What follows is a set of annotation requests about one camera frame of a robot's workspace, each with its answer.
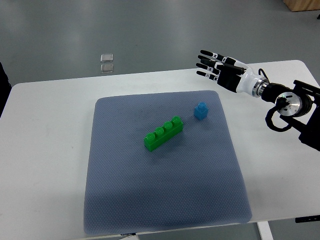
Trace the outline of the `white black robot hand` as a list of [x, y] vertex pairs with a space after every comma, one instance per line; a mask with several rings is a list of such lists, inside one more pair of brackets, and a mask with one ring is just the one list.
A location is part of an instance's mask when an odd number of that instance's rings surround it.
[[196, 66], [201, 70], [196, 73], [233, 93], [247, 93], [257, 98], [269, 84], [265, 76], [255, 74], [247, 64], [232, 57], [201, 50], [198, 58], [200, 62]]

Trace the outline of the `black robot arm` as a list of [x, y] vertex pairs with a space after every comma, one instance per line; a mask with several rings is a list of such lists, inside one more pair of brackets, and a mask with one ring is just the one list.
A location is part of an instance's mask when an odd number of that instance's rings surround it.
[[[298, 139], [317, 151], [320, 150], [320, 89], [299, 80], [290, 89], [278, 83], [263, 83], [257, 88], [262, 100], [274, 103], [265, 117], [266, 125], [275, 132], [285, 132], [291, 128], [300, 132]], [[287, 123], [285, 127], [274, 125], [272, 117]]]

